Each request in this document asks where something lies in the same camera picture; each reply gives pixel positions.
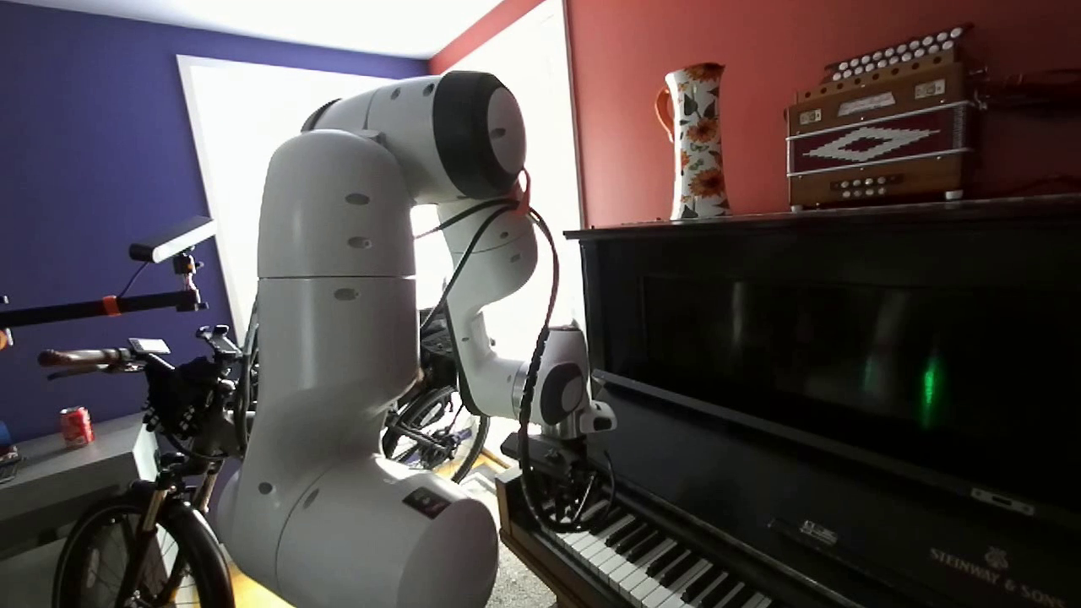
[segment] vase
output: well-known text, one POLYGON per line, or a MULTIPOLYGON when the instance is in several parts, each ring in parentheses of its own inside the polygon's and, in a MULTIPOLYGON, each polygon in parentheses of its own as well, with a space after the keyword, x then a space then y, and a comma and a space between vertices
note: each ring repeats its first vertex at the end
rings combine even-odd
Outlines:
POLYGON ((655 122, 674 142, 674 224, 719 221, 731 208, 719 142, 724 64, 702 60, 665 73, 655 92, 655 122))

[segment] green light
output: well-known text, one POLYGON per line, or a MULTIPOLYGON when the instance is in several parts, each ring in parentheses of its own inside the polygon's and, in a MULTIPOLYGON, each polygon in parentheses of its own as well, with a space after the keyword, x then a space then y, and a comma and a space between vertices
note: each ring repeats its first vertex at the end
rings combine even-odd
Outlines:
POLYGON ((942 363, 938 363, 938 356, 934 356, 923 368, 923 391, 919 391, 919 427, 923 428, 934 428, 942 417, 942 381, 945 381, 942 363))

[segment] ceiling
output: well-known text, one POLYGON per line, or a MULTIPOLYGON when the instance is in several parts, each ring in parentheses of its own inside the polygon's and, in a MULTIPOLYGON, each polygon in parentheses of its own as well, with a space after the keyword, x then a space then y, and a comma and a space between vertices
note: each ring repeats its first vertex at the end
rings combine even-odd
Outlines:
POLYGON ((501 0, 13 0, 76 15, 432 59, 501 0))

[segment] red wall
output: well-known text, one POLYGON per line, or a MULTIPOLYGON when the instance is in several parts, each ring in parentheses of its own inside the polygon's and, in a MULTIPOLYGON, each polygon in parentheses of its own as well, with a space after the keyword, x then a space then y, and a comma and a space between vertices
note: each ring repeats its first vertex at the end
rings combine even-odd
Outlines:
MULTIPOLYGON (((1081 68, 1079 0, 569 0, 585 205, 590 225, 668 213, 668 142, 652 117, 663 73, 724 60, 735 213, 789 213, 785 108, 822 68, 953 24, 996 73, 1081 68)), ((1081 117, 988 115, 978 178, 989 192, 1081 176, 1081 117)))

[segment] red can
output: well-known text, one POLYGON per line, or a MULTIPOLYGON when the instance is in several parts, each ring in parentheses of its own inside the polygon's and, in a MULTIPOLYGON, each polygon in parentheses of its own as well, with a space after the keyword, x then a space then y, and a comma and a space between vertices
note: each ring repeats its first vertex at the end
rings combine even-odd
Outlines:
POLYGON ((84 404, 62 409, 62 434, 67 446, 90 446, 96 444, 90 411, 84 404))

